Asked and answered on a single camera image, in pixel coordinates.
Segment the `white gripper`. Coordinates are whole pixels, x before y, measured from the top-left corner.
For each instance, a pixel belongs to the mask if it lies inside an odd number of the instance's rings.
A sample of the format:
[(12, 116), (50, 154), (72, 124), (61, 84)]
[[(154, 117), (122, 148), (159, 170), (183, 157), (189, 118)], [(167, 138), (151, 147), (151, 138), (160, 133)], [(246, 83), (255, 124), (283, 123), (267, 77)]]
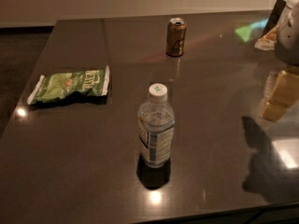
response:
[[(299, 65), (299, 0), (287, 0), (278, 25), (255, 43), (259, 50), (274, 50), (284, 63)], [(299, 75), (290, 70), (271, 71), (260, 103), (259, 117), (280, 120), (299, 100)]]

